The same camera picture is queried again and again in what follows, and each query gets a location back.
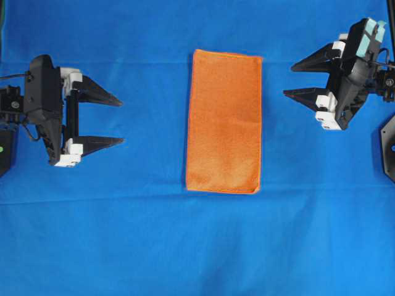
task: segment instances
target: orange towel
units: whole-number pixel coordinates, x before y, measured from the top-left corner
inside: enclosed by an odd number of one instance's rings
[[[195,51],[186,161],[188,190],[259,190],[261,81],[261,57]]]

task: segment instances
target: gripper jaw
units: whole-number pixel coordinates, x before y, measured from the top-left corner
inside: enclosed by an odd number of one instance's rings
[[[328,93],[329,93],[329,89],[325,89],[325,88],[302,88],[302,89],[292,89],[289,91],[284,91],[285,96],[305,105],[306,107],[310,108],[314,112],[320,110],[320,108],[316,105],[317,96],[318,95],[327,96]]]
[[[79,90],[80,97],[78,98],[78,101],[80,103],[87,102],[114,107],[122,106],[122,102],[120,100],[107,92],[105,89],[101,88],[100,85],[85,75],[82,76],[82,83]]]
[[[329,43],[312,55],[294,64],[291,70],[294,72],[331,72],[331,61],[340,58],[342,50],[334,43]]]

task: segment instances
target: blue fabric surface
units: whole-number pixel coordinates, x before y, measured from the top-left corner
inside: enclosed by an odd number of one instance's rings
[[[80,68],[124,101],[81,105],[80,134],[126,142],[62,169],[20,132],[17,163],[0,179],[0,295],[394,295],[395,187],[378,129],[395,106],[370,96],[347,131],[332,133],[282,95],[324,87],[326,75],[291,64],[363,17],[387,21],[385,1],[10,0],[6,9],[1,74],[39,54]],[[196,48],[265,58],[256,195],[185,191]]]

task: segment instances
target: cable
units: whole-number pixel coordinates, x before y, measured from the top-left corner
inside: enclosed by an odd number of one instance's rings
[[[14,75],[0,77],[0,80],[6,80],[6,79],[18,78],[18,77],[26,77],[26,76],[30,76],[30,75],[29,74],[14,74]]]
[[[28,137],[29,137],[29,139],[30,139],[31,141],[37,142],[37,141],[39,141],[39,140],[41,139],[41,136],[40,136],[40,135],[38,135],[37,138],[34,138],[34,137],[33,137],[33,135],[30,133],[29,129],[27,128],[26,123],[23,122],[23,123],[22,123],[22,126],[25,128],[25,130],[26,130],[26,132],[27,132],[27,135],[28,135]]]
[[[389,49],[384,47],[384,48],[380,49],[378,54],[380,55],[383,51],[387,52],[387,55],[385,57],[385,63],[388,64],[388,62],[389,62]]]
[[[377,65],[377,66],[382,66],[382,67],[388,67],[388,68],[391,68],[391,69],[395,69],[395,65],[389,65],[389,64],[374,62],[372,60],[369,63],[373,64],[373,65]]]

